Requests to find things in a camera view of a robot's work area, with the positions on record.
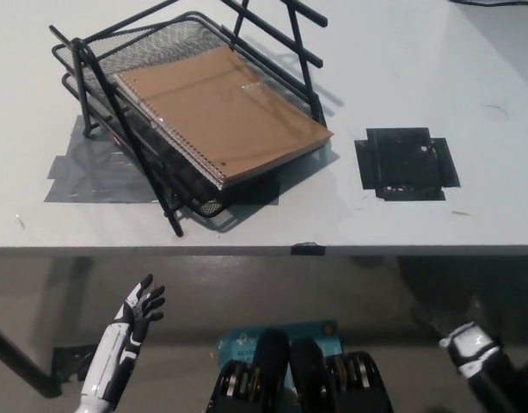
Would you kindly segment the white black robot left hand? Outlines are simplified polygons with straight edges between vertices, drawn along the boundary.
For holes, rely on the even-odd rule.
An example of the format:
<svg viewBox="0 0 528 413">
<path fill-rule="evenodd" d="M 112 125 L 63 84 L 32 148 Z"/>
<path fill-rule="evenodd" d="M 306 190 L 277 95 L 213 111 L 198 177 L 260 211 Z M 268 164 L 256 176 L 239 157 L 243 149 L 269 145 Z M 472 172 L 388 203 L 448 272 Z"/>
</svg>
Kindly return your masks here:
<svg viewBox="0 0 528 413">
<path fill-rule="evenodd" d="M 84 380 L 82 394 L 107 401 L 128 383 L 150 323 L 163 318 L 164 287 L 146 275 L 127 295 L 113 321 L 104 330 Z"/>
</svg>

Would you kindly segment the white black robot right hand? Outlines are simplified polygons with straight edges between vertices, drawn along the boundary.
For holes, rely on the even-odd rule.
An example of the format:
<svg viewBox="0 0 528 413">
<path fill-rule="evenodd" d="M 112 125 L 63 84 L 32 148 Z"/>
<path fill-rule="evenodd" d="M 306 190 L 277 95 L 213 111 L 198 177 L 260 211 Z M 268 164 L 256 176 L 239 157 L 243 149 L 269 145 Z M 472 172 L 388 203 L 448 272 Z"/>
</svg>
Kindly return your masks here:
<svg viewBox="0 0 528 413">
<path fill-rule="evenodd" d="M 439 340 L 453 365 L 466 379 L 477 375 L 484 363 L 500 352 L 500 345 L 475 322 L 463 324 Z"/>
</svg>

